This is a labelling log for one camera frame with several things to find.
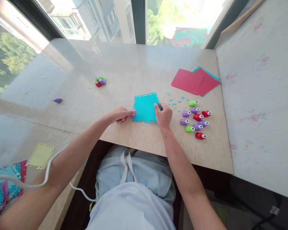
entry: finger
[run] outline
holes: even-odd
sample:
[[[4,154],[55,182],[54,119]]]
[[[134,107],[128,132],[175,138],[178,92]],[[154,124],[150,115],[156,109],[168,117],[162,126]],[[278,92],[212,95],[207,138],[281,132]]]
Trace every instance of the finger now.
[[[129,116],[131,116],[131,115],[134,115],[137,111],[136,110],[130,110],[130,111],[128,111],[129,112]]]
[[[160,113],[160,108],[159,108],[159,105],[157,103],[154,104],[154,109],[155,109],[155,113]]]
[[[161,102],[160,105],[161,105],[161,108],[162,108],[163,110],[166,109],[166,108],[169,108],[169,107],[167,106],[167,104],[165,104],[164,102]]]

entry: white wall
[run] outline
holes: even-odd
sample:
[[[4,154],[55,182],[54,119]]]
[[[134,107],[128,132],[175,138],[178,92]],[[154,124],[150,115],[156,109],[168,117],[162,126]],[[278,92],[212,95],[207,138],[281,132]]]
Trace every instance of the white wall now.
[[[235,176],[288,197],[288,0],[216,48]]]

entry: glass window pane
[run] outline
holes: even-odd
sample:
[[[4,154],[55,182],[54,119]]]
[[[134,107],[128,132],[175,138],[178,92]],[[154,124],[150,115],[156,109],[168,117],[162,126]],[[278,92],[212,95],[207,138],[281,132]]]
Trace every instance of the glass window pane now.
[[[74,22],[72,21],[71,18],[69,17],[64,17],[63,19],[65,19],[68,23],[68,25],[70,26],[71,29],[77,29],[76,25],[74,24]]]
[[[67,27],[64,25],[62,19],[58,18],[58,17],[53,17],[53,19],[55,20],[55,22],[59,25],[59,28],[61,29],[67,29]]]
[[[67,39],[92,41],[98,37],[102,42],[136,43],[133,23],[128,24],[132,15],[130,0],[33,1]]]
[[[205,43],[226,0],[147,0],[147,44],[198,47]]]
[[[49,41],[7,0],[0,0],[0,93]]]

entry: wooden table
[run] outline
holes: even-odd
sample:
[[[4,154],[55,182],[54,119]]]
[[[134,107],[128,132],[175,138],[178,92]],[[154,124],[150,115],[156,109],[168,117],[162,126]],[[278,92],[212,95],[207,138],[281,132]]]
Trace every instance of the wooden table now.
[[[55,146],[56,153],[77,136],[77,134],[0,114],[0,167],[29,159],[37,143]],[[75,186],[80,180],[84,166],[85,163],[72,180]],[[41,170],[35,167],[27,167],[26,183],[31,184],[40,173]],[[75,190],[69,185],[64,189],[39,229],[60,229],[74,192]],[[3,211],[6,211],[15,201],[14,199],[9,202]]]
[[[159,101],[171,104],[170,127],[191,163],[233,174],[221,87],[200,97],[170,85],[179,68],[198,66],[219,76],[214,50],[52,40],[0,95],[0,125],[5,127],[0,132],[8,137],[0,143],[0,155],[5,155],[0,156],[0,166],[28,159],[38,142],[55,146],[56,153],[106,113],[118,106],[131,109],[135,96],[156,92]],[[106,86],[95,86],[98,75],[107,78]],[[54,103],[53,97],[63,102]],[[207,118],[209,129],[203,130],[208,136],[204,141],[180,125],[178,111],[190,108],[187,99],[213,112]],[[23,127],[16,127],[18,121]],[[18,136],[19,129],[32,133]],[[113,124],[100,139],[166,156],[157,123]],[[10,143],[15,146],[4,147]],[[27,183],[35,176],[28,174]]]

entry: black cable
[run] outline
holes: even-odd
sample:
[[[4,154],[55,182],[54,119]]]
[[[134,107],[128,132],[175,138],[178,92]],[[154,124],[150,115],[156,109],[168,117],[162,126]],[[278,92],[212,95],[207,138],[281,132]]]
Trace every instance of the black cable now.
[[[273,196],[276,200],[276,206],[278,209],[281,209],[281,205],[282,205],[282,201],[283,201],[283,196],[282,195],[279,195],[275,192],[273,192]],[[274,217],[276,217],[275,214],[272,214],[271,216],[267,217],[267,218],[264,218],[262,221],[258,222],[253,228],[252,230],[256,230],[259,226],[261,226],[262,224],[264,224],[265,222],[268,222],[270,220],[272,220]]]
[[[272,214],[271,216],[263,219],[262,221],[258,222],[258,223],[252,228],[252,230],[257,229],[260,225],[264,224],[264,223],[267,222],[267,221],[272,220],[274,217],[276,217],[276,215],[275,215],[275,214]]]
[[[240,205],[244,206],[246,209],[248,209],[251,213],[255,214],[256,216],[260,217],[261,219],[266,219],[265,216],[263,216],[262,214],[260,214],[259,212],[257,212],[256,210],[252,209],[250,206],[248,206],[247,204],[245,204],[244,202],[242,202],[238,197],[236,197],[236,195],[232,192],[232,196],[234,197],[235,201],[240,203]],[[275,224],[273,222],[270,222],[270,220],[267,220],[267,222],[273,226],[276,229],[279,230],[285,230],[284,228],[282,228],[281,226],[279,226],[278,224]]]

